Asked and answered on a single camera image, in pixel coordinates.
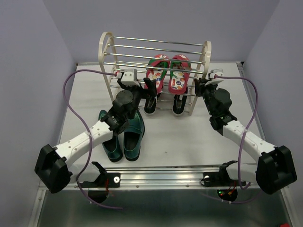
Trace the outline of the black sneaker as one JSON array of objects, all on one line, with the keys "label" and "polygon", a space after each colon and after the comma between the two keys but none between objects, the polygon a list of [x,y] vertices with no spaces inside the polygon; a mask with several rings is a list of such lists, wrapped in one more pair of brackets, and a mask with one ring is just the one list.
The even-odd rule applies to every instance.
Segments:
[{"label": "black sneaker", "polygon": [[174,95],[172,111],[176,116],[183,114],[186,101],[187,101],[187,96]]},{"label": "black sneaker", "polygon": [[156,96],[155,97],[150,96],[150,97],[146,98],[145,105],[144,105],[144,112],[149,115],[154,114],[156,111],[157,101],[158,101],[158,98]]}]

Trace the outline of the pink kids sandal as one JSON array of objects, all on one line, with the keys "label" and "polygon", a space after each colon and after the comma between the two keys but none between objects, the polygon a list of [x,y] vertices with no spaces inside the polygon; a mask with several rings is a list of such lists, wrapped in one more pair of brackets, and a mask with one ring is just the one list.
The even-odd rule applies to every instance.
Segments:
[{"label": "pink kids sandal", "polygon": [[169,92],[175,95],[184,94],[187,90],[187,82],[189,80],[191,71],[191,63],[189,59],[183,54],[177,54],[170,62],[170,79]]},{"label": "pink kids sandal", "polygon": [[156,81],[157,95],[162,91],[163,82],[167,74],[167,69],[169,68],[169,65],[170,65],[169,58],[164,54],[157,54],[155,55],[154,59],[150,59],[148,62],[149,67],[163,68],[163,70],[147,69],[146,72],[146,78]]}]

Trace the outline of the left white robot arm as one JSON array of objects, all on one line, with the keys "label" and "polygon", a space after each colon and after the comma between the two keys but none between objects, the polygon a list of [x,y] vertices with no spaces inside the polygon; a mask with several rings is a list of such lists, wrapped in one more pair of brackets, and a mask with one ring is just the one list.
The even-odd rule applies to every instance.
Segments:
[{"label": "left white robot arm", "polygon": [[91,154],[95,146],[125,132],[130,120],[139,111],[142,99],[156,96],[156,81],[144,78],[146,88],[138,80],[127,79],[126,75],[118,79],[122,88],[112,107],[93,126],[69,141],[54,147],[47,144],[39,152],[35,173],[51,193],[58,193],[68,184],[79,182],[80,176],[88,166],[78,168],[75,162],[84,154]]}]

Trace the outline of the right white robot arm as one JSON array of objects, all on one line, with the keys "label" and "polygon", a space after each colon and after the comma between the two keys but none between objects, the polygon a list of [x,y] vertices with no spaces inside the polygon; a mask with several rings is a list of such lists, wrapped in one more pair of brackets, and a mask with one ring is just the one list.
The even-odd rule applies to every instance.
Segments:
[{"label": "right white robot arm", "polygon": [[195,95],[203,98],[212,128],[239,146],[238,159],[223,163],[215,175],[205,179],[205,184],[236,181],[245,188],[246,183],[252,183],[266,194],[273,194],[294,183],[297,174],[289,148],[266,142],[231,114],[230,93],[218,87],[223,79],[214,74],[213,78],[194,80]]}]

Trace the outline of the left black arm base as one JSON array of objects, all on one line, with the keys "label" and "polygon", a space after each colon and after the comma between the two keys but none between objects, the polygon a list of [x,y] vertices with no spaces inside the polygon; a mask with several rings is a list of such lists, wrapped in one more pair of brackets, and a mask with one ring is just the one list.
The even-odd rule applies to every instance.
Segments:
[{"label": "left black arm base", "polygon": [[88,189],[88,196],[97,203],[103,203],[108,195],[109,189],[119,188],[121,174],[118,172],[103,173],[94,182],[82,182],[82,189]]}]

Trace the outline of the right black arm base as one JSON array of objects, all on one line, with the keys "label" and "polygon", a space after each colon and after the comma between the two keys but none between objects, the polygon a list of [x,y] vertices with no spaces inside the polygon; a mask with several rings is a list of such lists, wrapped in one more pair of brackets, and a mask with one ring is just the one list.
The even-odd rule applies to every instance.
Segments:
[{"label": "right black arm base", "polygon": [[218,172],[205,172],[200,184],[204,187],[217,187],[217,196],[223,202],[232,204],[238,197],[237,188],[240,186],[237,180],[232,180],[227,174]]}]

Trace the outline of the cream and chrome shoe shelf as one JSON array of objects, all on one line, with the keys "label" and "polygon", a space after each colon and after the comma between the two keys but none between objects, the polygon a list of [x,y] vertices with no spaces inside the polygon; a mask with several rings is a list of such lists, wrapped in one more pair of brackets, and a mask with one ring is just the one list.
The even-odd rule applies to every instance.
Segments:
[{"label": "cream and chrome shoe shelf", "polygon": [[[191,71],[187,82],[186,105],[183,113],[191,115],[195,108],[197,97],[195,95],[194,79],[205,79],[210,66],[212,54],[211,41],[203,44],[185,43],[176,41],[164,41],[157,39],[131,38],[113,35],[111,32],[104,32],[99,41],[98,62],[102,72],[108,72],[109,76],[104,76],[105,83],[110,95],[114,99],[112,88],[121,90],[118,84],[116,72],[124,69],[137,69],[138,82],[143,88],[146,85],[143,79],[146,77],[147,69],[159,69],[149,67],[148,62],[154,59],[155,55],[164,54],[169,61],[177,54],[188,57],[191,63]],[[174,95],[169,92],[170,66],[163,82],[162,91],[156,96],[158,98],[156,109],[172,110]]]}]

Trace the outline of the right green loafer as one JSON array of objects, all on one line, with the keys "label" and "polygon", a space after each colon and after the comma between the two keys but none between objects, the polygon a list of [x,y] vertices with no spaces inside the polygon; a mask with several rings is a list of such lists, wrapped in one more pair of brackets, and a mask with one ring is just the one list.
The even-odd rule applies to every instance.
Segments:
[{"label": "right green loafer", "polygon": [[129,125],[124,130],[123,149],[128,161],[136,161],[139,158],[141,142],[145,133],[145,125],[139,111],[133,119],[128,121]]}]

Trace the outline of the green loafer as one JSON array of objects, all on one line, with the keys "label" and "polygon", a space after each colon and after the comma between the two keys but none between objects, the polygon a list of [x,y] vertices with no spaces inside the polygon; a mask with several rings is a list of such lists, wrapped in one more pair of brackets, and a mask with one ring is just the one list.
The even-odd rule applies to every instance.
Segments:
[{"label": "green loafer", "polygon": [[113,136],[110,140],[103,142],[102,147],[111,162],[118,162],[122,159],[123,152],[117,136]]},{"label": "green loafer", "polygon": [[124,130],[123,149],[128,161],[136,161],[139,158],[141,142],[145,133],[145,125],[139,111],[133,119],[128,121],[129,125]]}]

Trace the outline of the left green loafer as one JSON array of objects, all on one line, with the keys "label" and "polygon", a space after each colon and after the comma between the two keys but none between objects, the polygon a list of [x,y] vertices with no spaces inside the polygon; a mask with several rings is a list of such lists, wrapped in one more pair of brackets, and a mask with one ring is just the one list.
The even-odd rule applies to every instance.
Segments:
[{"label": "left green loafer", "polygon": [[123,152],[117,136],[113,136],[110,140],[103,142],[102,147],[111,162],[118,162],[122,159]]}]

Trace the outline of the aluminium mounting rail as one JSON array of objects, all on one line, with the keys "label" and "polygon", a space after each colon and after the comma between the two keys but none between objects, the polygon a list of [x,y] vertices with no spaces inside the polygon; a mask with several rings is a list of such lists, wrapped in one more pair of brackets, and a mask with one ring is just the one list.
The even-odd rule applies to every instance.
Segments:
[{"label": "aluminium mounting rail", "polygon": [[94,182],[103,173],[118,172],[121,174],[120,190],[164,190],[164,189],[197,189],[204,187],[200,184],[205,172],[218,172],[227,174],[232,180],[237,180],[240,186],[245,187],[249,183],[257,185],[267,194],[286,187],[290,181],[286,179],[284,172],[274,175],[258,175],[256,167],[253,165],[243,165],[241,170],[236,165],[220,167],[218,169],[202,168],[164,168],[164,169],[117,169],[117,170],[98,170],[92,166],[80,176],[79,182],[68,184],[66,187],[81,187],[82,182]]}]

